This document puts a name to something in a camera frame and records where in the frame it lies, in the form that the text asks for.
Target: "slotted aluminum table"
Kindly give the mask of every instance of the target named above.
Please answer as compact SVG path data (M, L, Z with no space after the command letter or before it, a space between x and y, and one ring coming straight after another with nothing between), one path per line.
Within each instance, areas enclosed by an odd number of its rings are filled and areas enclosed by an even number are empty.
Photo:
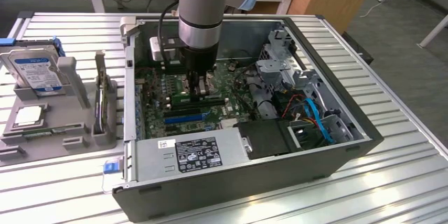
M124 78L121 15L35 13L32 18L17 19L9 34L19 39L57 35L67 55L77 59L77 73L85 82L93 81L96 75L95 51L105 50L107 72L121 86L119 136ZM291 18L384 135L384 142L329 178L147 223L448 221L447 149L327 21L315 16ZM5 69L0 83L3 131L15 100L13 78ZM121 154L119 143L113 150L0 167L0 223L128 223L112 196L101 190L104 161Z

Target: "floor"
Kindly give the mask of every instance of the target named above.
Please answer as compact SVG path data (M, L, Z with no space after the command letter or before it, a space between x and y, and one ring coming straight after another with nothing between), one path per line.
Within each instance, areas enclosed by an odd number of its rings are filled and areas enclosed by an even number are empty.
M149 12L161 12L171 1L152 1ZM445 14L419 0L387 0L364 18L376 0L365 0L348 33L369 52L372 68L387 82L413 113L448 146L448 29L427 48L419 43ZM117 10L105 0L107 12L145 12L147 0L124 3ZM0 37L8 35L20 10L36 12L92 12L89 0L0 0Z

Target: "robotic arm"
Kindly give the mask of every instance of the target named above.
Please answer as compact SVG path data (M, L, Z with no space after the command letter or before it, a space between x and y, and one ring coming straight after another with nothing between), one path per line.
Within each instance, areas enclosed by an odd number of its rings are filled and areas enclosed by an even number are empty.
M219 47L225 6L251 10L256 0L179 0L180 62L187 67L189 92L203 93L205 74L212 70Z

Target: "blue ram slot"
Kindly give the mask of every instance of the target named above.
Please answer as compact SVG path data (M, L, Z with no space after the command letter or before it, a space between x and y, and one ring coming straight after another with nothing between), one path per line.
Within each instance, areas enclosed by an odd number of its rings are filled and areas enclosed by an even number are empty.
M193 121L203 121L204 120L204 115L188 115L183 116L180 118L167 118L164 120L165 124L172 124L172 123L185 123L185 122L193 122Z

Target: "green circuit board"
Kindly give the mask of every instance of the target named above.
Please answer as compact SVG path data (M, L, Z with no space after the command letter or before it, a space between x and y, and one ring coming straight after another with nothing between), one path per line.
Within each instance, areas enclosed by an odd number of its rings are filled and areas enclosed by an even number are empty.
M209 95L203 99L224 101L224 104L195 108L200 110L203 120L181 123L165 123L165 113L173 111L176 104L189 102L188 85L184 74L165 74L157 67L136 68L136 84L140 89L140 100L143 106L143 120L145 138L157 138L171 135L188 134L193 132L219 129L223 119L236 119L239 122L249 120L257 112L248 111L247 105L236 98L233 93L233 79L243 68L229 68L232 62L216 63L216 69L207 74ZM245 104L252 106L253 99L247 89L239 88L236 92Z

